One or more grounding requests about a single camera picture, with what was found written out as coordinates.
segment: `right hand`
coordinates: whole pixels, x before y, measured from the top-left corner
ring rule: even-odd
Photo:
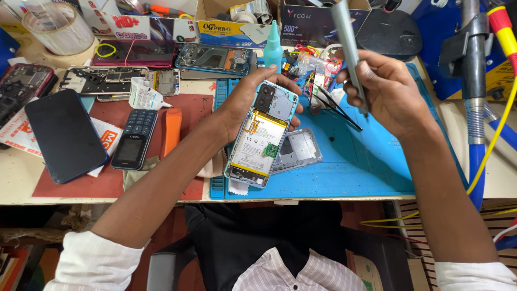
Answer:
[[[406,65],[381,54],[358,50],[361,61],[356,72],[365,90],[373,117],[397,138],[420,133],[428,126],[436,125],[427,103],[420,95]],[[336,82],[348,78],[342,70]],[[357,89],[347,82],[343,89],[350,105],[360,107],[362,100]]]

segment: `tweezers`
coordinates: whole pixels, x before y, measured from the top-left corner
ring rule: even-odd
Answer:
[[[325,97],[327,97],[328,100],[330,100],[332,102],[332,104],[334,104],[334,106],[337,109],[332,107],[329,103],[327,103],[326,101],[324,101],[323,99],[318,97],[316,94],[310,92],[312,96],[316,97],[319,101],[321,101],[323,104],[325,104],[325,106],[334,110],[337,114],[344,117],[346,120],[348,120],[348,122],[350,122],[359,131],[362,131],[362,128],[357,123],[355,123],[355,121],[352,118],[350,118],[350,116],[348,116],[348,114],[345,113],[345,111],[336,103],[336,101],[334,101],[334,99],[332,99],[332,97],[328,94],[327,90],[323,89],[322,87],[320,87],[317,84],[314,84],[314,85],[316,85],[316,87],[318,87],[318,89],[325,95]]]

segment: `left hand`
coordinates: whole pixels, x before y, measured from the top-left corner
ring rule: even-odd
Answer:
[[[253,100],[255,99],[255,90],[264,80],[282,86],[298,96],[301,95],[301,89],[295,82],[289,80],[282,74],[276,74],[276,71],[277,67],[271,65],[271,67],[259,68],[252,74],[242,78],[221,107],[216,111],[222,118],[222,124],[225,126],[228,136],[228,143],[234,141],[237,137],[240,126],[248,115]],[[303,106],[298,103],[296,113],[302,113],[302,111]],[[300,120],[294,116],[288,131],[292,132],[294,128],[299,125]]]

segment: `phone back cover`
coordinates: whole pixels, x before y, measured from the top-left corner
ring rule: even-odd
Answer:
[[[59,91],[25,106],[52,181],[65,184],[104,165],[109,156],[79,95]]]

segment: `chair armrest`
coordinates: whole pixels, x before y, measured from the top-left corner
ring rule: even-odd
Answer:
[[[195,257],[190,234],[155,252],[149,262],[147,291],[176,291],[181,271]]]
[[[348,227],[342,229],[349,238],[344,247],[375,264],[384,291],[414,290],[404,242]]]

